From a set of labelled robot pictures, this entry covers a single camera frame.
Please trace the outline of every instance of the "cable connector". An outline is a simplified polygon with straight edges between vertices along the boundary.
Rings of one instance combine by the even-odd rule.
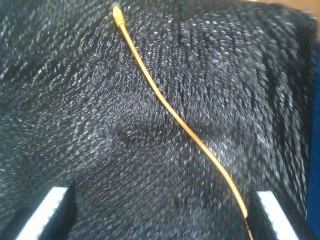
[[[117,3],[112,5],[112,16],[117,27],[121,24],[126,25],[124,14]]]

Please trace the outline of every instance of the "white strip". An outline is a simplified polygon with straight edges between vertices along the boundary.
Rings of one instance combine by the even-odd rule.
[[[67,187],[53,187],[25,224],[16,240],[37,240],[64,198]]]
[[[257,192],[278,240],[299,240],[284,211],[271,191]]]

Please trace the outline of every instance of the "knit fabric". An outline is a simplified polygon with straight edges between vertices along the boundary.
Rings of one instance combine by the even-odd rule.
[[[76,183],[69,239],[248,238],[235,197],[147,84],[108,0],[0,1],[0,231]],[[119,2],[157,86],[249,189],[306,211],[316,20],[229,0]]]

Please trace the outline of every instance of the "black mesh surface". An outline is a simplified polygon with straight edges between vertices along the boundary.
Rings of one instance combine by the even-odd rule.
[[[75,239],[246,239],[213,164],[159,103],[107,0],[0,1],[0,231],[76,182]],[[281,5],[120,1],[160,91],[248,190],[306,193],[316,20]]]

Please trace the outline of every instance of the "orange wire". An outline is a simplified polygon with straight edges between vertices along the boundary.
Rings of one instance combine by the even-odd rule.
[[[181,127],[189,134],[189,136],[198,144],[198,146],[204,151],[204,153],[208,156],[208,158],[213,162],[213,164],[218,168],[219,172],[222,174],[226,182],[228,183],[229,187],[231,188],[231,191],[233,192],[238,205],[241,209],[242,215],[245,219],[245,223],[249,232],[250,239],[253,240],[251,231],[249,230],[249,226],[247,223],[247,217],[248,217],[248,210],[245,205],[244,200],[241,197],[241,194],[239,190],[237,189],[234,181],[231,179],[230,175],[224,168],[224,166],[219,162],[219,160],[213,155],[213,153],[207,148],[207,146],[201,141],[201,139],[191,130],[191,128],[182,120],[182,118],[176,113],[176,111],[170,106],[170,104],[167,102],[167,100],[164,98],[164,96],[161,94],[159,89],[157,88],[154,80],[152,79],[150,73],[148,72],[146,66],[144,65],[143,61],[141,60],[139,53],[137,52],[137,49],[132,42],[131,37],[129,36],[129,33],[126,29],[126,22],[124,15],[121,11],[121,9],[118,6],[113,7],[112,11],[113,18],[115,20],[116,25],[121,29],[125,40],[127,41],[137,63],[139,64],[142,72],[144,73],[147,81],[149,82],[152,90],[156,94],[156,96],[159,98],[161,103],[164,105],[164,107],[169,111],[169,113],[174,117],[174,119],[181,125]]]

